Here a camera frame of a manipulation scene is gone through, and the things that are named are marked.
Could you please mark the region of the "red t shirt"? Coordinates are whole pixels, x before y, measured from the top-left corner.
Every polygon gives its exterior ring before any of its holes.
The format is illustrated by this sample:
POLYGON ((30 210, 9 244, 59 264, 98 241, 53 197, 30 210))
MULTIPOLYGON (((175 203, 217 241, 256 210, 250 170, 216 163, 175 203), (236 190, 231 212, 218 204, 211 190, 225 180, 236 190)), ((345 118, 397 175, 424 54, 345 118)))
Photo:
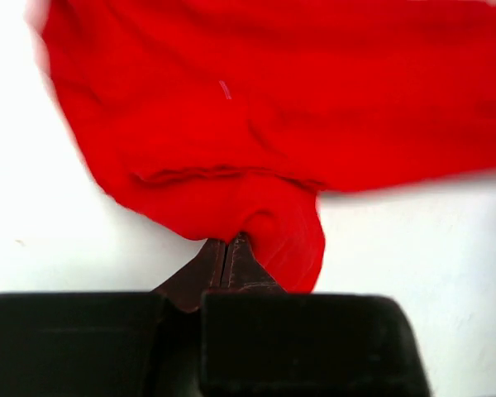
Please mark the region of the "red t shirt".
POLYGON ((55 95, 98 185, 190 240, 244 232, 288 291, 323 192, 496 169, 496 4, 49 1, 55 95))

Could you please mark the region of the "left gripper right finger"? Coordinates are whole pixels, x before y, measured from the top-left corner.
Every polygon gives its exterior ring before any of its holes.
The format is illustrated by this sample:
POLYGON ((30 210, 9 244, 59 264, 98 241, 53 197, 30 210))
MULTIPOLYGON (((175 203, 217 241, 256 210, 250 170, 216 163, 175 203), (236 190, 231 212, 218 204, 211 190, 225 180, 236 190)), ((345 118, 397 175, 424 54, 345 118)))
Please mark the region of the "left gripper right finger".
POLYGON ((413 329, 391 298, 283 291, 238 236, 201 303, 205 396, 428 396, 413 329))

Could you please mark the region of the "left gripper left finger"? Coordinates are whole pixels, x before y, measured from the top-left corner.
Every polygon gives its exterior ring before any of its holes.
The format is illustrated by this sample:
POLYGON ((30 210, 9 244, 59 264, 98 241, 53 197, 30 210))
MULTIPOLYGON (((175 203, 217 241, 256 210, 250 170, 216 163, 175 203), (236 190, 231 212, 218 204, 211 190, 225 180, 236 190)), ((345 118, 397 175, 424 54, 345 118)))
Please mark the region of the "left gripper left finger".
POLYGON ((226 246, 209 240, 151 292, 0 294, 0 396, 198 396, 201 297, 226 246))

